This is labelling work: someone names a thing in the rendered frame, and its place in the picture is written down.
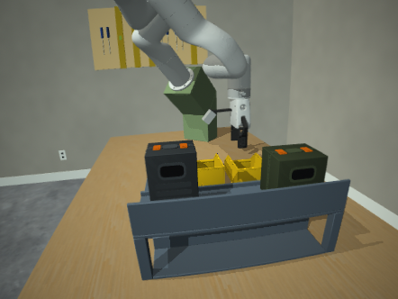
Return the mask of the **dark grey case with handle slot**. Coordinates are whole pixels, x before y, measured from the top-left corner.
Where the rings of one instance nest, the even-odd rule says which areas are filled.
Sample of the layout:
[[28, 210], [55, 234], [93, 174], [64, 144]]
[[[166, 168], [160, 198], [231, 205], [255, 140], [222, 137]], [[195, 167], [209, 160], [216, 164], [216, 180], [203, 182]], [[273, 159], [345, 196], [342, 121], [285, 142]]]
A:
[[150, 201], [199, 196], [192, 140], [148, 143], [144, 158]]

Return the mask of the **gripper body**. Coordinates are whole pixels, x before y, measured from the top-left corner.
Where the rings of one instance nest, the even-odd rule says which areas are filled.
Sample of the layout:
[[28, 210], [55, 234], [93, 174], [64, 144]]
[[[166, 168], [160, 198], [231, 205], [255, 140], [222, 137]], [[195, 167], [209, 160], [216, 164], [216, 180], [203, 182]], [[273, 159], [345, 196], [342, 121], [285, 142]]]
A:
[[245, 116], [247, 124], [250, 128], [250, 97], [228, 97], [230, 101], [230, 123], [236, 129], [242, 125], [241, 116]]

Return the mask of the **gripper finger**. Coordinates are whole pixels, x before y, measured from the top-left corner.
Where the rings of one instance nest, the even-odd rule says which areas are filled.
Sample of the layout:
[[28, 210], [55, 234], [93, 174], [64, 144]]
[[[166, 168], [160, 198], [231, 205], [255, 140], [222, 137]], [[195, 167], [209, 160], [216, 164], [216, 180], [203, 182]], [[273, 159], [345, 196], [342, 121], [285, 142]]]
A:
[[[243, 148], [247, 148], [248, 146], [248, 124], [246, 121], [245, 116], [241, 116], [241, 122], [243, 127], [239, 127], [238, 128], [238, 133], [239, 133], [239, 137], [238, 137], [238, 148], [239, 149], [243, 149]], [[242, 130], [240, 132], [240, 130]]]
[[231, 140], [238, 140], [238, 129], [236, 129], [234, 126], [231, 126]]

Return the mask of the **dark green case with orange latches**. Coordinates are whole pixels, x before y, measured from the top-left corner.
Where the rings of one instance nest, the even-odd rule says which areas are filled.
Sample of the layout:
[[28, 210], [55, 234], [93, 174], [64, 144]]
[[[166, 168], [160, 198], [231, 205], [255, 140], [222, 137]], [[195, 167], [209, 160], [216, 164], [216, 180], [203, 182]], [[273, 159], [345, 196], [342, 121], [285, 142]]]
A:
[[327, 162], [306, 143], [262, 147], [260, 189], [323, 183]]

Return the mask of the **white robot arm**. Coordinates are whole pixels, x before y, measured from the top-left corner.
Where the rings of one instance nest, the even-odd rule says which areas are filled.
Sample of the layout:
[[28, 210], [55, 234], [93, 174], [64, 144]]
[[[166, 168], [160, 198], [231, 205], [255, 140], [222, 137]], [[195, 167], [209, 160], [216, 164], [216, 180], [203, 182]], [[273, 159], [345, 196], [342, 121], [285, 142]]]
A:
[[228, 78], [228, 97], [250, 97], [250, 56], [244, 55], [227, 32], [205, 20], [191, 0], [114, 2], [125, 21], [134, 29], [131, 36], [133, 43], [165, 75], [172, 90], [181, 91], [190, 86], [194, 71], [185, 67], [169, 44], [160, 42], [170, 28], [181, 41], [213, 54], [203, 63], [204, 73], [210, 78]]

